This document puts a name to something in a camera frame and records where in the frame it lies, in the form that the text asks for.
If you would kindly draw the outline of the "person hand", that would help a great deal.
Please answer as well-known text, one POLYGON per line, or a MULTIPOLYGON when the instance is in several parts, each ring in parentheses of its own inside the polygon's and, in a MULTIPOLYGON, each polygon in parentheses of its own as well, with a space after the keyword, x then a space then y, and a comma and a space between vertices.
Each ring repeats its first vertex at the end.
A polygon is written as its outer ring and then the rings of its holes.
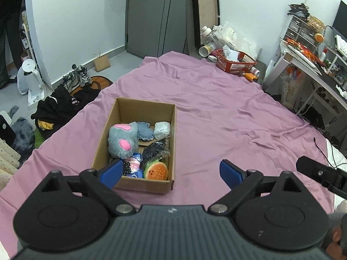
POLYGON ((321 248, 332 259, 346 259, 346 248, 340 245, 343 229, 341 222, 346 215, 346 200, 342 201, 334 213, 328 215, 329 229, 325 235, 321 248))

